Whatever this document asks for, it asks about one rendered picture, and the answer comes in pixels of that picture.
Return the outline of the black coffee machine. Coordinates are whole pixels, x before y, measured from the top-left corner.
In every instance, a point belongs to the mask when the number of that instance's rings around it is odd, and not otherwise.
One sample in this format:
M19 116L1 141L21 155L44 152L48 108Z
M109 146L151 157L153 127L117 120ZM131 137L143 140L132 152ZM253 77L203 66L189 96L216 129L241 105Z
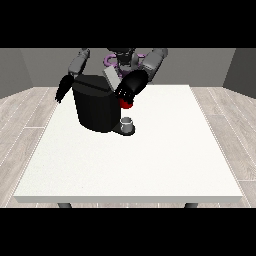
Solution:
M82 126L94 132L116 132L123 136L135 133L134 125L127 133L121 129L120 103L104 76L78 75L72 91Z

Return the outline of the small grey cup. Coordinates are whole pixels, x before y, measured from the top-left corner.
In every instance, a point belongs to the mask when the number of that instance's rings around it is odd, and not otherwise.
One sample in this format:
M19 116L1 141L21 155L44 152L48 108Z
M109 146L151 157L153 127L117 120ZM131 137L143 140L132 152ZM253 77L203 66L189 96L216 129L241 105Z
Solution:
M133 129L133 121L130 117L123 117L120 120L121 123L121 131L123 133L129 133Z

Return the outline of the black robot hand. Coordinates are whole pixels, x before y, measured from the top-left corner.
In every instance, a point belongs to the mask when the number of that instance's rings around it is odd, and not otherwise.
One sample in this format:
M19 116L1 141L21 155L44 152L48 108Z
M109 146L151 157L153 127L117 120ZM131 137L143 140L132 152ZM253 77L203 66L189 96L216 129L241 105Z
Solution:
M64 96L66 95L66 93L70 90L70 88L72 87L72 84L74 83L74 77L70 74L65 75L60 83L59 83L59 87L57 89L56 92L56 96L55 96L55 100L60 103L62 101L62 99L64 98Z
M147 72L144 70L134 70L122 79L115 90L115 95L128 104L132 104L134 97L146 87L147 83Z

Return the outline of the pale grey machine lid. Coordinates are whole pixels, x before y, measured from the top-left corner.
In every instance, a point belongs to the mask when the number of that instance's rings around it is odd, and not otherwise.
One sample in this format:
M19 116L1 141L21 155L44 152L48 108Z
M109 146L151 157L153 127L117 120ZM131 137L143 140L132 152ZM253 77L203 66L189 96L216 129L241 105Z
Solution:
M105 76L110 88L115 91L119 86L121 80L114 69L113 66L109 66L103 70L103 75Z

